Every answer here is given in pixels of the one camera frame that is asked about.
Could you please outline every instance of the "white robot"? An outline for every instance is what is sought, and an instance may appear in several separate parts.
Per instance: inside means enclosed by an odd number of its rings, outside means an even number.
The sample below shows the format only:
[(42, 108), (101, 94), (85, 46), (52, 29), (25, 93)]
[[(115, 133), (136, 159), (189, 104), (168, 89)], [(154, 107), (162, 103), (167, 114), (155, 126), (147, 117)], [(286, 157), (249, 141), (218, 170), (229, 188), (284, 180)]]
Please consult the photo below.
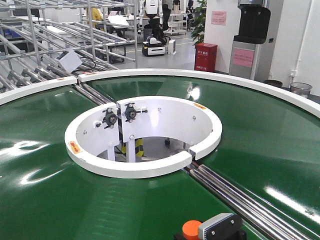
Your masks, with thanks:
[(162, 0), (140, 0), (139, 27), (143, 26), (144, 15), (150, 18), (152, 36), (143, 42), (142, 53), (145, 56), (158, 56), (166, 53), (167, 37), (163, 32)]

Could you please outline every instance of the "red cabinet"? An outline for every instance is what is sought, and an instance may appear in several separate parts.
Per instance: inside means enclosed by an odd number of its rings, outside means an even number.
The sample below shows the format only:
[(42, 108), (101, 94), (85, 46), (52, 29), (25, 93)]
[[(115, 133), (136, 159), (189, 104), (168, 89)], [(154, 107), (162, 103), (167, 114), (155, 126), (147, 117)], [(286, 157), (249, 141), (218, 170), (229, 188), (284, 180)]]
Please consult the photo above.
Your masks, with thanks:
[(195, 45), (194, 70), (211, 72), (215, 71), (218, 45), (197, 43)]

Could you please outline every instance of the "black cable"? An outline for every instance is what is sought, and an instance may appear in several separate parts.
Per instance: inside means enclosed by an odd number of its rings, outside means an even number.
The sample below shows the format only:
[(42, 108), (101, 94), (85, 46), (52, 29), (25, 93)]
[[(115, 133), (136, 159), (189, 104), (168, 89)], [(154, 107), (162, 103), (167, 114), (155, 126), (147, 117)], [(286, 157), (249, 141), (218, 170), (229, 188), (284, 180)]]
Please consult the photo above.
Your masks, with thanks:
[(90, 70), (95, 69), (96, 66), (97, 66), (97, 63), (96, 63), (93, 59), (91, 59), (90, 57), (82, 56), (82, 57), (80, 57), (80, 59), (89, 59), (89, 60), (91, 60), (91, 61), (94, 63), (94, 66), (91, 67), (91, 68), (88, 68), (88, 69), (74, 70), (74, 71), (72, 71), (71, 73), (75, 73), (75, 72), (79, 72), (79, 71), (90, 71)]
[(121, 153), (122, 155), (126, 155), (125, 153), (123, 153), (117, 146), (115, 146), (115, 148), (119, 151), (119, 153)]

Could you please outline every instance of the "orange knob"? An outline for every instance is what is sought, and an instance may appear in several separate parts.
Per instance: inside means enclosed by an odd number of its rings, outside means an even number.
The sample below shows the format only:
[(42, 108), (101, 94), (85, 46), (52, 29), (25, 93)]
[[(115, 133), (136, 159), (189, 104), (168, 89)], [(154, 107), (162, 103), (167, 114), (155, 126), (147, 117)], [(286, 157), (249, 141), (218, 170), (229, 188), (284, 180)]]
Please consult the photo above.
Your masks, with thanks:
[(182, 226), (183, 236), (187, 240), (199, 240), (198, 228), (199, 228), (200, 224), (201, 224), (201, 222), (197, 221), (197, 220), (187, 221)]

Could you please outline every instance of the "white circular center housing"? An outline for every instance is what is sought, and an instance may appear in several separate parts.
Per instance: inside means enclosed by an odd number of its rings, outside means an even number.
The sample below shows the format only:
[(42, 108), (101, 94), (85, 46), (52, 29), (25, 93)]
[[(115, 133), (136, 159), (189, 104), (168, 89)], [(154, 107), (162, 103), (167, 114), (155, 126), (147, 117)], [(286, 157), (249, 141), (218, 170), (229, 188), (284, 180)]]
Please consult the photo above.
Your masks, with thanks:
[[(206, 156), (217, 147), (221, 134), (220, 119), (201, 104), (141, 96), (82, 113), (67, 127), (64, 139), (69, 156), (84, 169), (108, 177), (141, 179), (175, 172)], [(171, 138), (190, 147), (166, 158), (136, 162), (136, 140), (147, 137)], [(125, 143), (126, 162), (115, 158), (120, 143)]]

